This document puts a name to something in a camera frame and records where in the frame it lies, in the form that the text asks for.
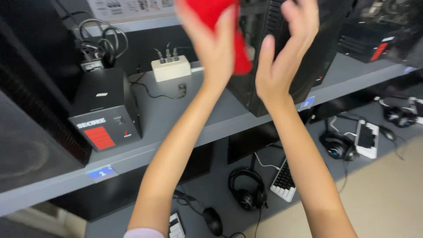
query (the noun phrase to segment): computer mouse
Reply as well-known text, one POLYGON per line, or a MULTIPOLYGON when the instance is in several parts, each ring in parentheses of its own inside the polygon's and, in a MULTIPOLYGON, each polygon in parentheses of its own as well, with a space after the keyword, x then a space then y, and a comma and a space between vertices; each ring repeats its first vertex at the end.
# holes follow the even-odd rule
POLYGON ((390 141, 394 141, 396 139, 395 133, 391 129, 389 129, 389 128, 385 127, 385 126, 379 126, 379 132, 384 137, 386 137, 386 139, 388 139, 390 141))
POLYGON ((220 216, 215 209, 204 209, 202 216, 213 235, 221 236, 223 234, 222 221, 220 220, 220 216))

